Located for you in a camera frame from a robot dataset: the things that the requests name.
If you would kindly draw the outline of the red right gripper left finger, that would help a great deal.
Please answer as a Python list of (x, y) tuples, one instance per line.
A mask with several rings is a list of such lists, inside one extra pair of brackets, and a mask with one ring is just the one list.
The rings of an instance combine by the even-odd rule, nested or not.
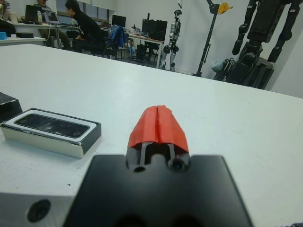
[(132, 171), (138, 167), (146, 166), (147, 147), (158, 141), (156, 120), (157, 107), (148, 107), (130, 134), (127, 145), (126, 164)]

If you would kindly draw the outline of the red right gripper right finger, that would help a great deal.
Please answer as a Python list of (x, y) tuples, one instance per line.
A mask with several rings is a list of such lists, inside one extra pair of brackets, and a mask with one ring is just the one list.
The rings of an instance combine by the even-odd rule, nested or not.
[(157, 114), (159, 143), (168, 146), (169, 150), (168, 167), (171, 170), (186, 170), (190, 155), (184, 131), (166, 106), (157, 106)]

